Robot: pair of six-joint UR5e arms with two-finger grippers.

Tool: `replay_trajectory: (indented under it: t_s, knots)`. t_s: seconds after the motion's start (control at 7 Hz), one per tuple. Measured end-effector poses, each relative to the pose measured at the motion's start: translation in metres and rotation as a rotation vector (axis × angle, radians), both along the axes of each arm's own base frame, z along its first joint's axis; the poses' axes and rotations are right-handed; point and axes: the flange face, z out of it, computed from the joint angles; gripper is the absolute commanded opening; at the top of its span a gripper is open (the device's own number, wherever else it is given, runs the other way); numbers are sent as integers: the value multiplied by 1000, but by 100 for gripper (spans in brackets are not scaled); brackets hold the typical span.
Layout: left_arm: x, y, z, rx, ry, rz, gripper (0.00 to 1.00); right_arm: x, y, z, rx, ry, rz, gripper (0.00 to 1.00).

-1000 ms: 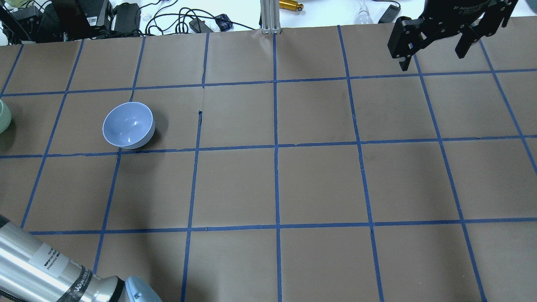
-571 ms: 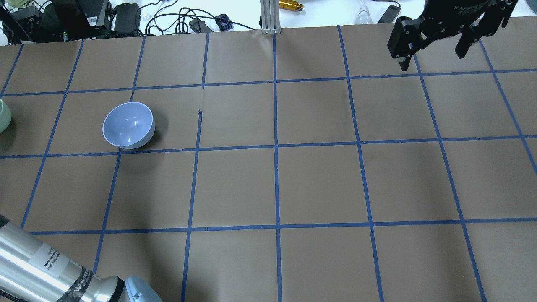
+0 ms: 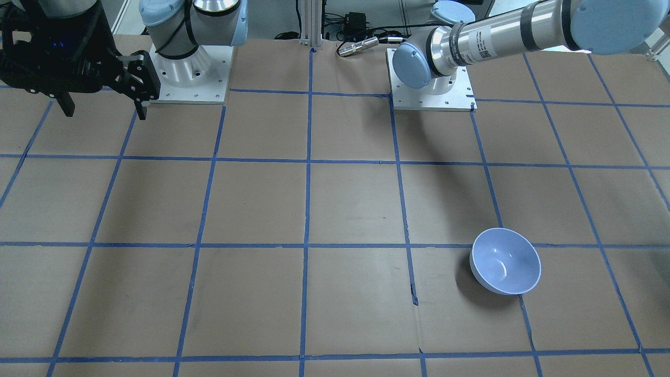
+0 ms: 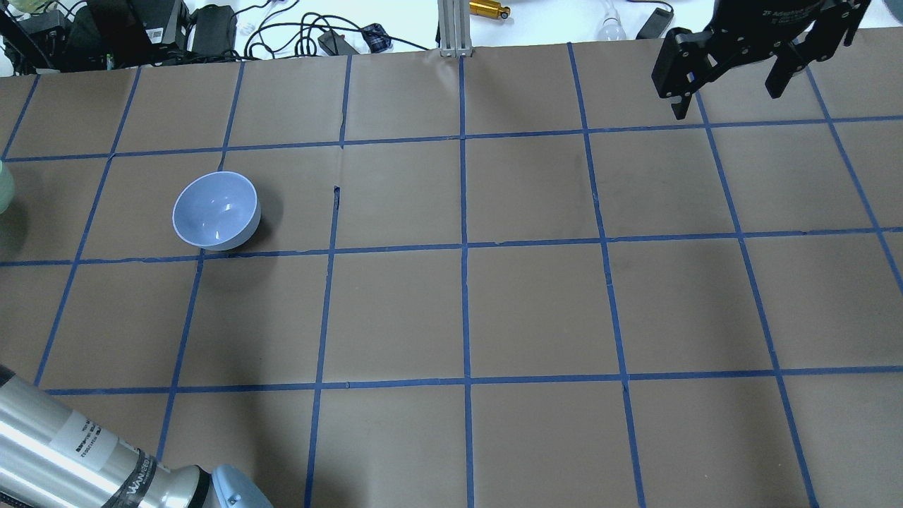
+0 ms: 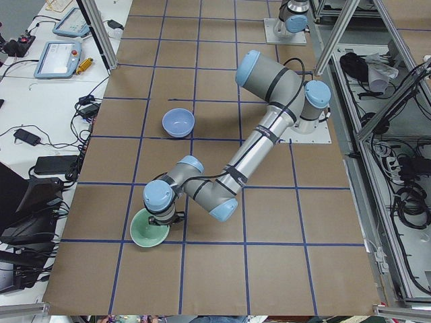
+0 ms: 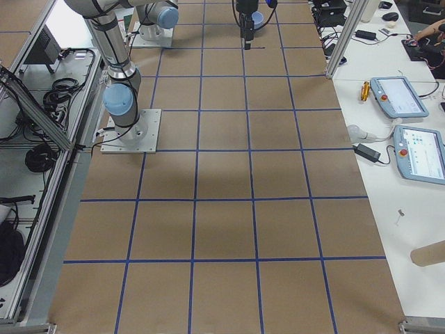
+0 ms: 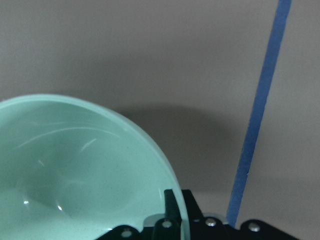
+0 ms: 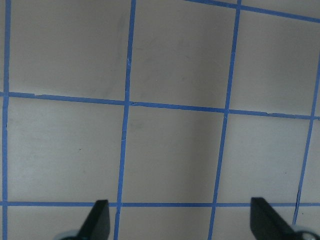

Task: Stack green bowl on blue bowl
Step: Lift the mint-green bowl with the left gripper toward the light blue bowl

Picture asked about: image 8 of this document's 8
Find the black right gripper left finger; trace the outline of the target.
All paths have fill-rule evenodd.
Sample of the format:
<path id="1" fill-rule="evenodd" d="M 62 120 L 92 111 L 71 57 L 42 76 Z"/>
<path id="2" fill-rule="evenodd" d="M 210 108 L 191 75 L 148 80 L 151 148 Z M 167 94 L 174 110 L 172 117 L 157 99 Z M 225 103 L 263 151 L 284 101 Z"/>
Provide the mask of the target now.
<path id="1" fill-rule="evenodd" d="M 107 240 L 110 235 L 109 201 L 97 200 L 78 232 L 79 240 Z"/>

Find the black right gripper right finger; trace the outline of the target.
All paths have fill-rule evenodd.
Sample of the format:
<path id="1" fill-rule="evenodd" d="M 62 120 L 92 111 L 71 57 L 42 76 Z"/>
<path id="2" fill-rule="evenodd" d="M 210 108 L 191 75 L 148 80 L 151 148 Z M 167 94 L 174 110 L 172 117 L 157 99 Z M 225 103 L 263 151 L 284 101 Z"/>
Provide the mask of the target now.
<path id="1" fill-rule="evenodd" d="M 250 230 L 256 240 L 295 240 L 295 231 L 262 197 L 250 200 Z"/>

